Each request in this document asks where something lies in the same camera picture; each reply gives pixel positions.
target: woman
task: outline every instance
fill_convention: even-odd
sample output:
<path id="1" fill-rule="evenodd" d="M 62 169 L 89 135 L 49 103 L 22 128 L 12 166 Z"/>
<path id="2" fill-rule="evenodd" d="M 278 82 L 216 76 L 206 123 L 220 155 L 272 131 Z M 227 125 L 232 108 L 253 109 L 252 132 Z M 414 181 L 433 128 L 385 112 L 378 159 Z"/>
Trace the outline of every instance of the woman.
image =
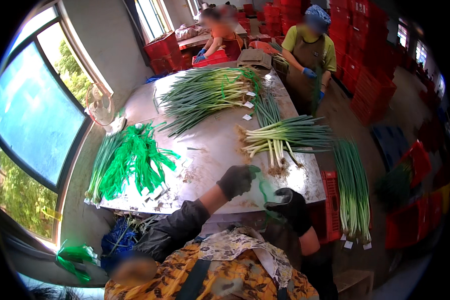
<path id="1" fill-rule="evenodd" d="M 334 42 L 325 34 L 330 23 L 330 16 L 320 6 L 312 5 L 305 12 L 305 24 L 290 27 L 282 43 L 282 55 L 290 64 L 287 90 L 300 115 L 312 112 L 317 76 L 321 76 L 321 101 L 332 72 L 337 71 Z"/>
<path id="2" fill-rule="evenodd" d="M 253 165 L 230 167 L 203 196 L 184 201 L 180 210 L 152 225 L 133 250 L 112 257 L 105 266 L 111 278 L 105 300 L 318 300 L 317 292 L 321 299 L 337 299 L 331 261 L 318 251 L 305 200 L 291 189 L 276 191 L 282 203 L 269 202 L 265 208 L 284 216 L 299 237 L 294 241 L 305 255 L 301 268 L 306 275 L 250 227 L 193 240 L 211 214 L 250 190 L 259 171 Z"/>
<path id="3" fill-rule="evenodd" d="M 225 50 L 230 61 L 236 61 L 242 52 L 243 40 L 235 33 L 235 28 L 216 10 L 207 8 L 200 14 L 200 25 L 211 29 L 211 37 L 202 50 L 198 52 L 193 63 L 210 57 L 220 47 Z"/>

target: green foliage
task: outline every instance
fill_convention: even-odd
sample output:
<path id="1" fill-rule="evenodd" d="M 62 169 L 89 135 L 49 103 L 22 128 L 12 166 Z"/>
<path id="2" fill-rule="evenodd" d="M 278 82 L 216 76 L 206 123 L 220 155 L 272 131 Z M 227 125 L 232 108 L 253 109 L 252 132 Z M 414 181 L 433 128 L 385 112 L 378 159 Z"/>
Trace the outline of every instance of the green foliage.
<path id="1" fill-rule="evenodd" d="M 40 212 L 43 206 L 55 209 L 57 194 L 20 169 L 0 149 L 0 207 L 24 228 L 52 237 L 53 219 Z"/>
<path id="2" fill-rule="evenodd" d="M 75 57 L 73 57 L 65 40 L 62 39 L 58 49 L 62 57 L 59 61 L 55 62 L 55 68 L 60 73 L 60 78 L 70 92 L 72 92 L 73 96 L 75 96 L 83 107 L 86 107 L 85 95 L 87 94 L 88 87 L 92 83 L 80 68 Z"/>

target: metal table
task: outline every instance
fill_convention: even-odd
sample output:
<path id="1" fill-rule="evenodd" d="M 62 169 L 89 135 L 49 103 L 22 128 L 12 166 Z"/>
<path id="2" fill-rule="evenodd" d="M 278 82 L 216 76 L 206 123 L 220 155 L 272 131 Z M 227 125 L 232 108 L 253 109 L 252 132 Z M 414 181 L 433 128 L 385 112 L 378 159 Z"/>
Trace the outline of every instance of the metal table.
<path id="1" fill-rule="evenodd" d="M 236 61 L 226 62 L 212 67 L 235 67 Z M 132 93 L 125 104 L 125 111 L 129 124 L 150 122 L 154 124 L 170 122 L 164 116 L 162 108 L 156 112 L 152 102 L 152 94 L 156 88 L 156 96 L 167 93 L 170 84 L 174 82 L 176 73 L 145 84 Z M 277 101 L 282 118 L 298 116 L 297 111 L 274 69 L 260 70 L 263 78 L 262 89 L 270 91 Z M 102 199 L 100 206 L 113 209 L 138 211 L 145 213 L 170 214 L 182 206 L 184 200 L 196 200 L 210 189 L 219 180 L 225 171 L 232 165 L 241 165 L 246 161 L 245 155 L 240 153 L 242 147 L 236 132 L 236 126 L 246 129 L 258 129 L 258 121 L 254 117 L 250 121 L 242 119 L 250 114 L 252 109 L 234 108 L 224 109 L 206 118 L 182 136 L 168 138 L 168 130 L 155 132 L 158 146 L 171 149 L 175 153 L 193 159 L 192 164 L 176 177 L 174 173 L 164 166 L 165 181 L 169 190 L 155 200 L 145 201 L 148 196 L 140 196 L 133 179 L 125 192 L 114 200 Z M 252 161 L 264 173 L 273 189 L 290 187 L 301 193 L 307 203 L 325 200 L 325 191 L 322 178 L 314 154 L 296 153 L 296 157 L 304 167 L 298 168 L 289 155 L 285 155 L 288 163 L 286 177 L 274 177 L 267 174 L 269 158 L 268 153 L 256 154 Z M 258 180 L 252 182 L 252 189 L 221 207 L 218 214 L 243 213 L 263 210 L 264 197 L 258 189 Z"/>
<path id="2" fill-rule="evenodd" d="M 240 25 L 240 24 L 238 24 L 236 26 L 235 33 L 238 34 L 238 36 L 241 38 L 245 38 L 246 36 L 248 36 L 248 33 L 246 32 L 246 30 L 243 29 L 242 25 Z M 184 39 L 183 41 L 178 42 L 178 47 L 180 48 L 180 50 L 184 50 L 184 49 L 192 48 L 195 46 L 205 45 L 207 43 L 208 39 L 210 39 L 211 37 L 212 37 L 211 34 L 204 34 L 204 35 L 198 35 L 198 36 L 194 36 L 192 38 Z"/>

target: brown apron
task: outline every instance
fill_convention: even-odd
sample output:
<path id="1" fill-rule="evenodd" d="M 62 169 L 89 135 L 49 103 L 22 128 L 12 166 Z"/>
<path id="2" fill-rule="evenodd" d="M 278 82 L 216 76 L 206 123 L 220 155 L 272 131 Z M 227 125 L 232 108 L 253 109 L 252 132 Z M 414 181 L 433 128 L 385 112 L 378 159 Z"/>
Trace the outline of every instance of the brown apron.
<path id="1" fill-rule="evenodd" d="M 236 61 L 239 59 L 240 53 L 242 53 L 242 47 L 240 47 L 239 39 L 242 39 L 235 32 L 233 33 L 235 39 L 232 40 L 222 40 L 222 48 L 225 50 L 225 53 L 228 57 L 229 61 Z"/>
<path id="2" fill-rule="evenodd" d="M 323 69 L 325 37 L 322 34 L 314 43 L 306 43 L 297 28 L 295 46 L 292 54 L 296 61 L 305 68 L 317 72 L 318 66 Z M 312 98 L 315 89 L 315 78 L 309 78 L 302 70 L 290 65 L 286 77 L 286 88 L 299 115 L 312 114 Z"/>

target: rubber glove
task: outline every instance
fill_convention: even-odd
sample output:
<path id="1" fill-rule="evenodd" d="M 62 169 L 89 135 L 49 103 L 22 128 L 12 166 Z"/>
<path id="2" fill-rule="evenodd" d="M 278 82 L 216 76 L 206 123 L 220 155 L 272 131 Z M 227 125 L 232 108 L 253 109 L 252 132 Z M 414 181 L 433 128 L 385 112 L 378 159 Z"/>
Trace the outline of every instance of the rubber glove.
<path id="1" fill-rule="evenodd" d="M 200 55 L 197 55 L 197 57 L 195 57 L 195 61 L 193 63 L 199 63 L 206 59 L 207 59 L 207 57 L 205 56 L 205 54 L 200 54 Z"/>
<path id="2" fill-rule="evenodd" d="M 252 180 L 257 178 L 260 168 L 256 165 L 233 165 L 228 168 L 217 185 L 228 201 L 232 198 L 250 191 Z"/>
<path id="3" fill-rule="evenodd" d="M 317 78 L 317 74 L 315 74 L 312 69 L 303 68 L 302 73 L 305 74 L 308 78 Z"/>
<path id="4" fill-rule="evenodd" d="M 202 48 L 202 49 L 198 52 L 197 56 L 199 56 L 200 54 L 205 54 L 205 52 L 207 52 L 207 49 Z"/>
<path id="5" fill-rule="evenodd" d="M 266 202 L 265 209 L 281 214 L 292 225 L 293 231 L 301 237 L 312 227 L 305 199 L 290 188 L 278 189 L 275 191 L 275 195 L 283 196 L 282 202 Z"/>

